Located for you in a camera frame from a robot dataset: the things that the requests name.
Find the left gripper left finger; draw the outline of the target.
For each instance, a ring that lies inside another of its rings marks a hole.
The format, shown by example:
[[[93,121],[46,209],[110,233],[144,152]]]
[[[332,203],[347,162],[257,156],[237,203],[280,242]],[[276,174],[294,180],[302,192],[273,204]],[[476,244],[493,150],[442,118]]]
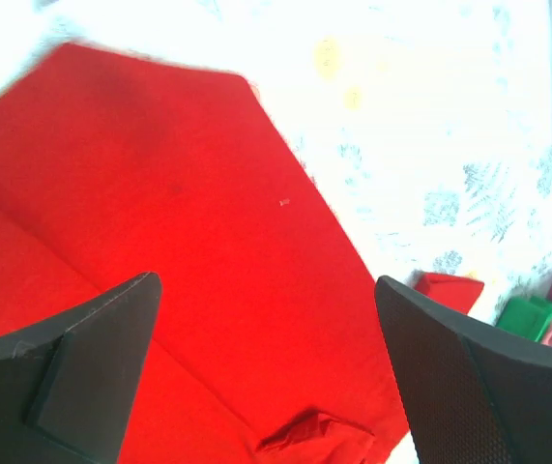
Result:
[[[114,463],[160,308],[144,273],[0,336],[0,463]]]

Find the red t shirt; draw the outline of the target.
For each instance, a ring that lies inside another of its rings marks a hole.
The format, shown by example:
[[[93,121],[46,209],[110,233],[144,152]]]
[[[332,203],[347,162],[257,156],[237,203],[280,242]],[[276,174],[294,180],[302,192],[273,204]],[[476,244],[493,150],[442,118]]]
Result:
[[[151,272],[123,463],[384,463],[374,280],[249,84],[66,43],[0,97],[0,335]]]

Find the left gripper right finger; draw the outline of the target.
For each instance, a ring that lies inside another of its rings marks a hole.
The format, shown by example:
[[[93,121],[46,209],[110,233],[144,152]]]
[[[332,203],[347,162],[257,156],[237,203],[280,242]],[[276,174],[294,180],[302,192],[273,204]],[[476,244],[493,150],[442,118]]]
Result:
[[[421,463],[552,463],[552,348],[383,275],[375,302]]]

